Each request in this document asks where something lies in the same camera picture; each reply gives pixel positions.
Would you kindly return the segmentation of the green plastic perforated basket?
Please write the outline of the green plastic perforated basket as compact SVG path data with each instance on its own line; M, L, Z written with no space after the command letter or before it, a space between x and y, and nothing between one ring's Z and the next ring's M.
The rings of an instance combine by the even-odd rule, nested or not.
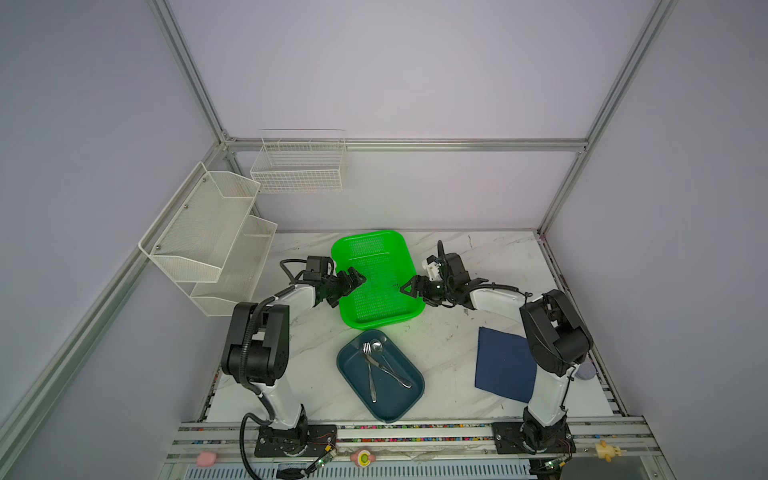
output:
M400 233L384 230L343 237L333 244L331 258L338 269L355 269L366 278L340 300L340 315L348 327L377 329L423 313L423 301L400 292L417 275Z

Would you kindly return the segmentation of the silver spoon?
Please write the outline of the silver spoon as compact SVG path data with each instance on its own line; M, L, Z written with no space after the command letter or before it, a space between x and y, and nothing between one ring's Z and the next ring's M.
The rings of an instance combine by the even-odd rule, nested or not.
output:
M384 362L384 364L388 368L391 368L391 364L390 364L389 360L385 356L382 342L380 340L378 340L378 339L374 339L374 340L371 341L371 347L372 347L373 352L376 353L380 357L380 359Z

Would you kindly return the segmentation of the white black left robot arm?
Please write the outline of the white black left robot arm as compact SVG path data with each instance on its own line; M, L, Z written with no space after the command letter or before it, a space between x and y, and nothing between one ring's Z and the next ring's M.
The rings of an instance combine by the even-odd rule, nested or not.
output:
M298 427L304 415L303 405L284 378L290 357L291 322L323 302L337 307L342 298L366 281L353 267L337 273L304 272L276 294L259 302L235 305L220 368L262 404L266 415L256 417L257 424L291 430Z

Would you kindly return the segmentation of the dark teal plastic tray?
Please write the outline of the dark teal plastic tray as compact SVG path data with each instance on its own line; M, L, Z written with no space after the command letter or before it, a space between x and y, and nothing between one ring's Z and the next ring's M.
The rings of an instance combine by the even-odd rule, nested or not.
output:
M404 388L390 376L372 367L378 395L376 404L371 402L368 370L361 351L364 342L371 344L374 339L382 342L391 369L412 384L410 389ZM376 353L373 352L372 355L386 366ZM337 354L336 366L341 376L371 415L376 420L387 424L401 420L418 403L426 390L422 373L381 330L363 331L345 344Z

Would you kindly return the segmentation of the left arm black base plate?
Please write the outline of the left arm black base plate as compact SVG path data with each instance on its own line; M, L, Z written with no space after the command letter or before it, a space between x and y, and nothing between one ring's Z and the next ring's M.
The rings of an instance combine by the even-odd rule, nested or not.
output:
M299 425L290 430L261 427L252 453L257 458L316 458L336 444L335 425Z

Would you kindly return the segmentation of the dark blue paper napkin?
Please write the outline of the dark blue paper napkin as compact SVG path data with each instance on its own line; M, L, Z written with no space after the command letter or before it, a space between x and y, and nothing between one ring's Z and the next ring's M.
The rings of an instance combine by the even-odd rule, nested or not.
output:
M474 386L527 404L532 396L537 364L525 337L481 327L478 331Z

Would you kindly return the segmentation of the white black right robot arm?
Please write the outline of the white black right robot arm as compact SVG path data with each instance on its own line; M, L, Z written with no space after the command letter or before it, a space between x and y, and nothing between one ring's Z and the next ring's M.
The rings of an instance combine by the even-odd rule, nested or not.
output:
M462 306L506 318L518 313L537 371L519 432L510 442L529 453L544 453L567 440L567 394L593 338L565 292L553 289L534 297L482 278L458 285L421 275L408 280L400 292L432 307Z

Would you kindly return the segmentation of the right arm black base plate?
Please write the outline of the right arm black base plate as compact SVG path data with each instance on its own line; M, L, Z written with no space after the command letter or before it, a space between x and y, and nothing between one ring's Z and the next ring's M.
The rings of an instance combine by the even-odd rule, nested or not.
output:
M495 422L492 437L498 454L572 454L575 444L564 419L551 426L534 420Z

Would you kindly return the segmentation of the silver fork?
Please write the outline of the silver fork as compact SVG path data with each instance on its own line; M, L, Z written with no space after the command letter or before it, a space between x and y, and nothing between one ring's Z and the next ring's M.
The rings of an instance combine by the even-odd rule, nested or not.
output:
M372 364L370 363L370 354L372 352L372 347L369 342L364 342L361 347L363 359L366 362L367 370L368 370L368 385L369 385L369 392L371 396L371 402L373 404L376 404L378 402L378 395L377 395L377 388L375 385L375 380L373 378L373 370L372 370Z

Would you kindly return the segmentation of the silver table knife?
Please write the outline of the silver table knife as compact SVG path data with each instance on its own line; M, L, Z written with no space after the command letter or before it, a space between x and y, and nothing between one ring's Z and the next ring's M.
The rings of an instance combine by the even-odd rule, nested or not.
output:
M398 373L393 371L391 368L382 365L378 360L376 360L373 357L372 353L373 353L372 345L369 342L364 342L362 344L362 354L369 366L375 367L376 369L380 370L384 374L390 376L404 388L410 389L412 387L412 384L409 381L404 379L402 376L400 376Z

